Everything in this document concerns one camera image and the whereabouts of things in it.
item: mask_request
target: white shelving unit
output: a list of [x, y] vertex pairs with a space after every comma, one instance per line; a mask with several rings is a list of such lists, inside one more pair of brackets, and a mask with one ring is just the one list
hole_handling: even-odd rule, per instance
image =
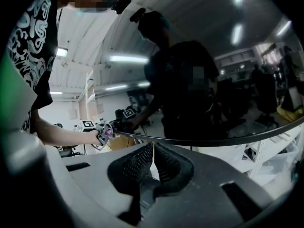
[[[247, 149], [251, 148], [256, 153], [253, 160], [250, 159], [246, 153], [243, 153], [240, 157], [240, 149], [238, 150], [238, 147], [240, 145], [223, 147], [199, 147], [199, 152], [226, 161], [238, 171], [247, 173], [247, 175], [260, 186], [264, 186], [272, 179], [274, 179], [277, 174], [265, 171], [267, 168], [262, 168], [263, 163], [274, 158], [277, 154], [284, 150], [294, 139], [296, 139], [297, 136], [301, 134], [302, 128], [304, 128], [304, 124], [299, 125], [273, 138], [247, 144]], [[231, 161], [231, 156], [238, 156], [239, 158], [237, 160]]]
[[93, 75], [93, 70], [92, 72], [89, 74], [87, 73], [86, 74], [86, 80], [85, 80], [85, 107], [86, 107], [86, 116], [87, 116], [87, 119], [89, 119], [89, 107], [88, 107], [88, 104], [91, 102], [91, 101], [94, 101], [95, 100], [95, 94], [94, 94], [94, 91], [92, 93], [92, 95], [88, 95], [88, 90], [90, 87], [92, 87], [93, 85], [93, 80], [91, 80], [92, 78], [92, 75]]

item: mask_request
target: hand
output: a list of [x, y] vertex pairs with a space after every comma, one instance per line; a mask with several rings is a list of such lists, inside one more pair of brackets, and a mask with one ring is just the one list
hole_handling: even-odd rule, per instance
[[94, 144], [94, 145], [101, 145], [101, 143], [99, 142], [97, 136], [99, 134], [99, 132], [97, 130], [93, 130], [88, 132], [88, 134], [90, 134], [90, 144]]
[[136, 118], [132, 118], [127, 122], [131, 125], [131, 130], [136, 130], [139, 126], [139, 123], [136, 121]]
[[36, 132], [33, 133], [33, 135], [35, 135], [38, 138], [40, 145], [44, 145], [44, 143], [41, 141], [41, 139], [39, 139], [38, 134]]

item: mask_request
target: mirror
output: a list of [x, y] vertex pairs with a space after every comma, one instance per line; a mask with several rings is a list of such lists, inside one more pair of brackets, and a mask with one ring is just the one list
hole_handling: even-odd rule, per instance
[[[53, 103], [42, 98], [44, 105], [35, 105], [42, 119], [76, 131], [80, 122], [94, 128], [115, 121], [115, 131], [121, 133], [108, 149], [71, 145], [69, 154], [76, 146], [75, 155], [91, 155], [137, 145], [138, 139], [168, 140], [224, 160], [267, 190], [289, 190], [297, 178], [293, 164], [303, 152], [298, 125], [304, 120], [304, 52], [291, 20], [272, 0], [127, 2], [116, 7], [120, 15], [110, 10], [50, 10], [57, 27], [50, 23], [48, 29], [58, 32], [53, 64], [52, 58], [25, 60], [17, 38], [27, 34], [13, 30], [7, 55], [17, 59], [13, 62], [25, 80], [17, 70], [10, 72], [14, 80], [8, 71], [0, 74], [10, 79], [4, 81], [3, 96], [13, 95], [7, 99], [14, 98], [10, 105], [18, 109], [6, 105], [5, 124], [11, 129], [23, 124], [29, 132], [28, 109], [36, 99], [33, 85], [47, 82], [38, 78], [49, 76], [44, 89]], [[32, 6], [27, 11], [35, 10]], [[27, 26], [27, 36], [33, 28], [28, 18], [18, 24]], [[41, 45], [38, 32], [35, 43]], [[49, 38], [47, 44], [56, 48], [56, 38]], [[16, 90], [11, 82], [23, 91], [10, 94], [8, 88]], [[279, 152], [275, 144], [283, 140]], [[260, 148], [267, 142], [274, 144]], [[192, 149], [197, 146], [207, 147]], [[266, 150], [271, 154], [264, 158]], [[281, 183], [270, 182], [282, 173]]]
[[303, 55], [272, 0], [132, 0], [96, 53], [98, 118], [174, 140], [265, 133], [303, 115]]

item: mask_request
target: person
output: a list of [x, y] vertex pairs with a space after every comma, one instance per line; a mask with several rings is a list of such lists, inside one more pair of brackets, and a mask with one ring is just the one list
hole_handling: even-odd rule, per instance
[[[212, 138], [218, 69], [207, 50], [197, 41], [173, 44], [170, 26], [159, 12], [145, 13], [138, 30], [159, 51], [144, 66], [152, 102], [130, 120], [132, 129], [162, 107], [164, 134], [170, 139]], [[181, 128], [189, 125], [189, 131]]]
[[79, 133], [62, 129], [43, 120], [38, 109], [52, 103], [48, 80], [57, 53], [57, 10], [73, 6], [81, 11], [107, 10], [117, 0], [34, 0], [13, 29], [6, 54], [30, 87], [28, 97], [31, 108], [20, 128], [35, 133], [47, 145], [71, 146], [80, 144], [100, 145], [98, 131]]
[[257, 64], [254, 64], [254, 68], [255, 69], [251, 73], [251, 78], [253, 79], [253, 81], [255, 83], [256, 81], [259, 80], [259, 78], [260, 78], [261, 74], [263, 74], [263, 72], [261, 69], [259, 69]]
[[283, 46], [284, 57], [283, 61], [286, 65], [287, 71], [287, 85], [288, 88], [293, 87], [296, 85], [297, 77], [295, 75], [295, 65], [293, 63], [293, 59], [290, 55], [291, 49], [288, 46]]

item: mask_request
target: office chair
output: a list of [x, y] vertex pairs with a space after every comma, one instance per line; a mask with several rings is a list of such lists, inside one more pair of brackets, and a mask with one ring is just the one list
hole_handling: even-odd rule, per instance
[[271, 113], [276, 112], [276, 81], [271, 74], [261, 74], [256, 81], [256, 88], [259, 93], [256, 105], [259, 111], [263, 112], [256, 122], [271, 128], [273, 125], [279, 127]]

